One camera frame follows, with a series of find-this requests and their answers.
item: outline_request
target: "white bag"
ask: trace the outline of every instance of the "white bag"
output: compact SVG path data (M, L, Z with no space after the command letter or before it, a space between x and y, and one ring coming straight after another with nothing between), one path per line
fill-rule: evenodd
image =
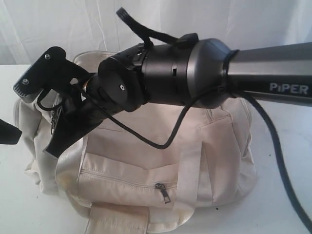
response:
M51 107L55 99L50 92L42 104ZM26 173L43 193L65 195L90 219L88 234L171 231L196 207L233 202L256 183L249 148L251 114L240 98L228 99L214 110L191 108L165 150L107 119L58 160L44 152L51 138L50 113L35 102L18 101L15 109L16 126L34 156ZM151 141L164 143L181 110L148 103L115 117Z

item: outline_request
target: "white backdrop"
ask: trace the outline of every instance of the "white backdrop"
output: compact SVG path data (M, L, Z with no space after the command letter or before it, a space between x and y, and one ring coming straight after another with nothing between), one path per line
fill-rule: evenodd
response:
M140 39L117 17L121 6L154 30L232 49L312 40L310 0L0 0L0 64L30 64L54 45L68 59L126 49Z

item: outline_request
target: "white table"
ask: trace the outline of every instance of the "white table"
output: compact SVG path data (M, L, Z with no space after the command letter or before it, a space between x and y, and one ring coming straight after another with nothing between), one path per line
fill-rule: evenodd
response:
M12 86L28 65L0 65L0 118L13 123L17 99ZM312 216L312 108L261 102L278 129L296 193ZM277 170L273 145L264 121L253 110L255 189L242 201L198 209L172 234L307 234L292 209ZM87 220L69 203L43 195L24 173L31 155L23 142L0 146L0 233L80 234Z

